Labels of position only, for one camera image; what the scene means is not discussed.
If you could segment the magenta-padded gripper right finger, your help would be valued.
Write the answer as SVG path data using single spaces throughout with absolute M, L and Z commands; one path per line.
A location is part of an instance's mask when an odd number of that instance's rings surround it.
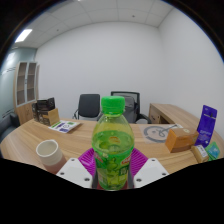
M 136 189 L 168 176 L 168 171 L 156 158 L 147 158 L 133 149 L 128 174 L 128 188 Z

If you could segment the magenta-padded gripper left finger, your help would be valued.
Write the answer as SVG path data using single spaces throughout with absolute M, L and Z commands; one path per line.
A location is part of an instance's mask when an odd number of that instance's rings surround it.
M 94 150 L 90 148 L 79 158 L 70 158 L 58 171 L 57 176 L 83 188 L 97 188 Z

